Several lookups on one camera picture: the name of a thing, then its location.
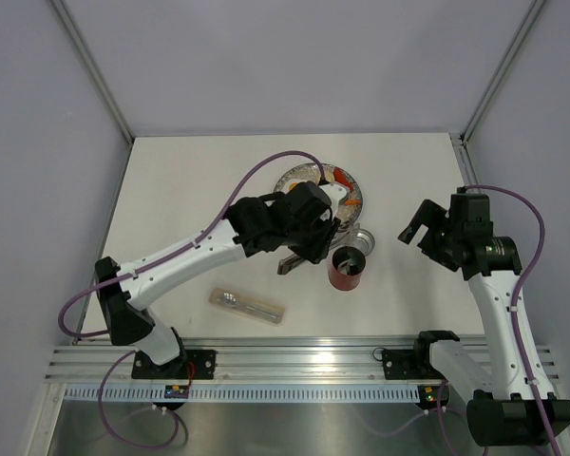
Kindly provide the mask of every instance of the robotic arm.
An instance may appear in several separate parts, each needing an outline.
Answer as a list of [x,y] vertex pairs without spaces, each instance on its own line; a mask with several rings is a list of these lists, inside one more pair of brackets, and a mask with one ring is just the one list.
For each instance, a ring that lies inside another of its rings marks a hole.
[[194,243],[198,235],[121,265],[109,256],[100,259],[95,265],[99,282],[132,275],[98,292],[112,345],[133,345],[158,368],[177,370],[187,360],[181,339],[151,313],[150,305],[202,273],[258,252],[273,252],[282,245],[313,264],[319,263],[327,256],[340,224],[333,215],[347,197],[343,185],[302,182],[287,194],[239,199],[204,241],[151,270],[137,274],[144,265]]
[[[467,403],[471,435],[482,447],[542,445],[547,442],[536,386],[555,435],[570,425],[570,401],[556,398],[542,368],[530,331],[523,295],[511,302],[522,271],[515,242],[494,237],[486,195],[451,196],[449,211],[425,199],[399,240],[409,244],[421,225],[427,227],[418,246],[423,254],[451,271],[462,269],[484,323],[491,375],[465,351],[452,332],[424,332],[416,356],[440,372]],[[512,313],[536,377],[528,380],[516,341]]]

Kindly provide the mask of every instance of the perforated metal strip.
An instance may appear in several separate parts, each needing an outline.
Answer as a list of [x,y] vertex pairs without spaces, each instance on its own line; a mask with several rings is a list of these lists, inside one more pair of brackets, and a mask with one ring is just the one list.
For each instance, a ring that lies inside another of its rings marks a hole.
[[[67,385],[65,399],[96,401],[99,387]],[[113,384],[104,389],[105,402],[219,403],[417,403],[412,385],[197,385],[187,399],[165,398],[165,385]]]

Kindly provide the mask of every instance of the white wall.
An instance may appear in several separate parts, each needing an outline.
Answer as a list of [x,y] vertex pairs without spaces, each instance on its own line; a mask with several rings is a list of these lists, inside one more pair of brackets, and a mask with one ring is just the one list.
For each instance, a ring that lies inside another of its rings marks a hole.
[[138,136],[462,131],[530,0],[66,0]]
[[0,0],[0,455],[90,281],[127,151],[43,0]]
[[[537,339],[553,350],[570,397],[570,0],[548,2],[471,151],[482,183],[534,201],[547,241],[528,279],[528,314]],[[529,261],[537,224],[515,201],[494,197],[494,219]]]

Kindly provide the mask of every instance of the white table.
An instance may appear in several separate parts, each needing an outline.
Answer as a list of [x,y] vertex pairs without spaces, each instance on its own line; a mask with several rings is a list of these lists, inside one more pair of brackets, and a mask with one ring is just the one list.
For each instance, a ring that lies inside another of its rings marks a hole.
[[[325,261],[276,275],[278,261],[290,253],[282,248],[181,285],[152,307],[160,318],[183,337],[484,332],[462,274],[422,255],[415,246],[419,237],[411,246],[397,240],[423,199],[448,207],[449,195],[463,183],[447,134],[139,138],[104,255],[125,262],[196,233],[253,165],[289,149],[305,150],[346,169],[361,186],[365,205],[359,221],[374,234],[376,247],[359,287],[347,293],[334,289]],[[282,174],[304,161],[288,158],[269,164],[241,195],[270,193]],[[216,286],[284,306],[282,323],[273,326],[216,308],[208,303]],[[104,328],[93,297],[84,331]]]

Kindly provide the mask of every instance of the table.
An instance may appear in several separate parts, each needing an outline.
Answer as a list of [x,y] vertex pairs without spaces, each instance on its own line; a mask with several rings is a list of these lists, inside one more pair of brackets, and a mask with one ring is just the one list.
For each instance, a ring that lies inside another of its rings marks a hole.
[[[430,261],[397,240],[423,199],[449,206],[463,180],[448,134],[323,134],[138,138],[112,220],[104,255],[126,262],[156,252],[204,228],[242,176],[282,150],[304,150],[353,175],[365,205],[359,219],[376,238],[361,284],[339,292],[325,261],[276,274],[290,251],[222,266],[161,297],[152,310],[182,337],[411,335],[446,329],[483,333],[475,301],[460,273]],[[241,196],[270,193],[287,158],[267,165]],[[208,303],[222,287],[286,308],[280,325],[256,321]],[[97,299],[84,331],[104,329]]]

